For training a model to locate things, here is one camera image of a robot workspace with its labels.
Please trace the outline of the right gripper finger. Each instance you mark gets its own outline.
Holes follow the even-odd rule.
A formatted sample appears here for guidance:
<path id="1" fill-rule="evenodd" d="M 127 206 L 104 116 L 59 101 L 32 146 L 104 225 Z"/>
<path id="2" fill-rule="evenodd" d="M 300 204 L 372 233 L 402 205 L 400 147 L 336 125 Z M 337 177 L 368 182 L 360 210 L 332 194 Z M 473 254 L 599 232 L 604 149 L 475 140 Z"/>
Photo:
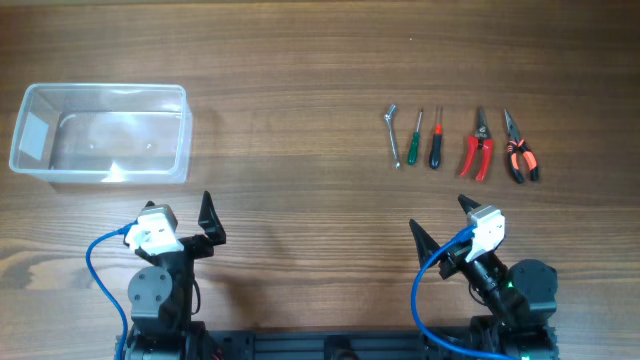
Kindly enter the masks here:
<path id="1" fill-rule="evenodd" d="M 424 266 L 440 249 L 440 245 L 414 219 L 409 220 L 409 227 L 415 241 L 419 264 Z"/>
<path id="2" fill-rule="evenodd" d="M 472 216 L 475 214 L 478 209 L 481 207 L 481 204 L 476 202 L 475 200 L 467 197 L 464 194 L 460 194 L 458 196 L 458 202 L 467 216 Z"/>

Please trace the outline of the black red handled screwdriver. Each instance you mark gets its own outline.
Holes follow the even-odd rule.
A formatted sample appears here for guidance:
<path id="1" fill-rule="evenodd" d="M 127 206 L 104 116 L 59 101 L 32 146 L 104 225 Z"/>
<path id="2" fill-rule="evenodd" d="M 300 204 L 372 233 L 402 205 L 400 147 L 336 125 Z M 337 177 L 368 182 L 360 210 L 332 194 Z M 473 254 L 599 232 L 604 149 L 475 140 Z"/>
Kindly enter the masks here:
<path id="1" fill-rule="evenodd" d="M 435 128 L 433 132 L 431 150 L 429 154 L 429 167 L 431 169 L 438 169 L 441 164 L 441 147 L 442 147 L 442 136 L 443 136 L 442 117 L 443 117 L 443 107 L 437 106 L 436 114 L 435 114 Z"/>

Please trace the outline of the red handled pruning shears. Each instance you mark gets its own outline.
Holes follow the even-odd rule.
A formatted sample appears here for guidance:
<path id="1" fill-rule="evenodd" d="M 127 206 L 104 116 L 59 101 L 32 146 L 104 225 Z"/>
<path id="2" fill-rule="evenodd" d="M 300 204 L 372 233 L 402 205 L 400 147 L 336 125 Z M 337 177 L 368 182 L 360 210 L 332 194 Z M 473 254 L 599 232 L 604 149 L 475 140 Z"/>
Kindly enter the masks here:
<path id="1" fill-rule="evenodd" d="M 480 167 L 475 180 L 483 182 L 489 172 L 493 157 L 494 140 L 489 130 L 488 121 L 484 109 L 479 106 L 476 109 L 475 132 L 467 137 L 467 152 L 460 175 L 466 176 L 471 171 L 475 155 L 480 153 Z"/>

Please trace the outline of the green handled screwdriver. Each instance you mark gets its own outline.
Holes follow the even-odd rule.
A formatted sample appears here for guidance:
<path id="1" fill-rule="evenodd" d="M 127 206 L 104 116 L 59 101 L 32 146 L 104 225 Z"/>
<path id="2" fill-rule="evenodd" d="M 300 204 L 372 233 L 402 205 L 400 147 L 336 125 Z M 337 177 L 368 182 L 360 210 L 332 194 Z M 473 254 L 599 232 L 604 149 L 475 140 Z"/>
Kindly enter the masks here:
<path id="1" fill-rule="evenodd" d="M 409 147 L 409 152 L 407 155 L 407 163 L 410 166 L 415 165 L 417 162 L 417 158 L 419 154 L 420 130 L 421 130 L 423 114 L 424 114 L 424 109 L 420 108 L 418 112 L 418 118 L 416 121 L 416 128 L 415 128 L 415 131 L 413 132 L 410 147 Z"/>

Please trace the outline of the orange black needle-nose pliers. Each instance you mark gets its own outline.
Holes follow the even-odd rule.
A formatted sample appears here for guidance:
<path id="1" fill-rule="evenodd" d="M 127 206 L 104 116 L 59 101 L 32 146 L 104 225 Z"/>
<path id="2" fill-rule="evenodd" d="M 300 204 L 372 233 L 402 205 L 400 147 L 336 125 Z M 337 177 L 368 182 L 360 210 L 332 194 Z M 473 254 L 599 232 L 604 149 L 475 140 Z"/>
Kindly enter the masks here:
<path id="1" fill-rule="evenodd" d="M 529 170 L 530 180 L 539 180 L 539 165 L 538 161 L 529 147 L 527 141 L 521 137 L 519 129 L 513 117 L 507 109 L 504 110 L 505 122 L 509 141 L 507 143 L 507 161 L 511 175 L 518 184 L 523 184 L 525 178 L 519 167 L 518 156 L 521 155 Z"/>

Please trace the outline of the clear plastic container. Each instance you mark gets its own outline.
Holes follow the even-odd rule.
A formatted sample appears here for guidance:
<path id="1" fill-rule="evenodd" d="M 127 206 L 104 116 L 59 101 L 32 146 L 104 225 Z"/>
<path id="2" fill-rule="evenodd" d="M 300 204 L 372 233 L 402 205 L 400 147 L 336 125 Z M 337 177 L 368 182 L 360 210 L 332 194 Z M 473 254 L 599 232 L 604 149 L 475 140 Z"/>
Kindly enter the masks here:
<path id="1" fill-rule="evenodd" d="M 176 84 L 35 83 L 8 164 L 48 183 L 181 184 L 193 114 Z"/>

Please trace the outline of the silver socket wrench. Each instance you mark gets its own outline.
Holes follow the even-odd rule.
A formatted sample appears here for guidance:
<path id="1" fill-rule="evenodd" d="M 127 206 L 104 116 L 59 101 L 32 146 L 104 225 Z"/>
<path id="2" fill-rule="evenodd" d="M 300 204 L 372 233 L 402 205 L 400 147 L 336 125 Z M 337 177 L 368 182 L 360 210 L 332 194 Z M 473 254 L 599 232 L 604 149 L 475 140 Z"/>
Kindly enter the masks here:
<path id="1" fill-rule="evenodd" d="M 389 131 L 389 138 L 390 138 L 391 149 L 394 157 L 395 168 L 399 169 L 401 167 L 401 161 L 400 161 L 400 156 L 398 152 L 395 131 L 393 127 L 393 116 L 395 114 L 395 111 L 396 111 L 396 105 L 391 104 L 389 109 L 384 115 L 384 121 L 386 122 L 388 131 Z"/>

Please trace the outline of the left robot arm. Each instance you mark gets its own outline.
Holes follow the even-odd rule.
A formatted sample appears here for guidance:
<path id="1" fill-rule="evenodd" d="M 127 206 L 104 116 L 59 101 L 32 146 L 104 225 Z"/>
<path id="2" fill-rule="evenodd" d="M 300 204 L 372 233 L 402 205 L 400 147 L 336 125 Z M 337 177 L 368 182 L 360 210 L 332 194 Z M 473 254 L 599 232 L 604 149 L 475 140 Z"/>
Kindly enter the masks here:
<path id="1" fill-rule="evenodd" d="M 202 196 L 201 234 L 180 238 L 168 205 L 148 202 L 126 231 L 124 244 L 149 265 L 130 280 L 132 326 L 120 359 L 221 359 L 222 350 L 202 321 L 194 263 L 226 243 L 225 230 L 209 192 Z"/>

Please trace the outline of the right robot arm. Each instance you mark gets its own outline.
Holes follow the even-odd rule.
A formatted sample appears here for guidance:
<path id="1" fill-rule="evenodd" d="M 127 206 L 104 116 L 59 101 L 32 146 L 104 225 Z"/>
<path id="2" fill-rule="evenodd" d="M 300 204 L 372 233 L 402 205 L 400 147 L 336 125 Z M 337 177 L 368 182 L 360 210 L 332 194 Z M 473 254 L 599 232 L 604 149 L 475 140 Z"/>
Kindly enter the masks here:
<path id="1" fill-rule="evenodd" d="M 420 265 L 410 295 L 411 313 L 421 333 L 420 356 L 557 359 L 557 336 L 548 323 L 557 311 L 556 269 L 536 259 L 506 266 L 495 254 L 506 238 L 506 218 L 501 210 L 463 194 L 458 202 L 467 226 L 443 245 L 415 220 L 409 221 Z M 434 266 L 444 280 L 462 274 L 472 299 L 490 314 L 472 317 L 466 327 L 428 328 L 420 318 L 417 297 L 424 275 Z"/>

